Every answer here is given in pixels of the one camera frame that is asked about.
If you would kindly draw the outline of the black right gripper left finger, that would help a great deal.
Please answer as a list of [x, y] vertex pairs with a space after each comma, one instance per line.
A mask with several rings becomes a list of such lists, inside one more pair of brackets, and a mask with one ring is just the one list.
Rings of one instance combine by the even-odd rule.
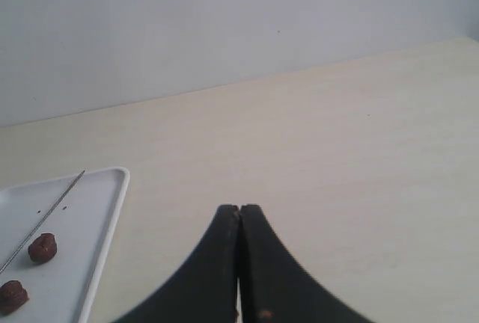
[[239, 209], [220, 205], [186, 261], [117, 322], [235, 322]]

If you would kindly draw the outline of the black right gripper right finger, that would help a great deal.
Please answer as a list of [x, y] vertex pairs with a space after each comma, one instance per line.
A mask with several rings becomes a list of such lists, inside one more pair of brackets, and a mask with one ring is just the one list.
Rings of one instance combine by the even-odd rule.
[[290, 254], [258, 205], [239, 211], [244, 322], [369, 322], [321, 286]]

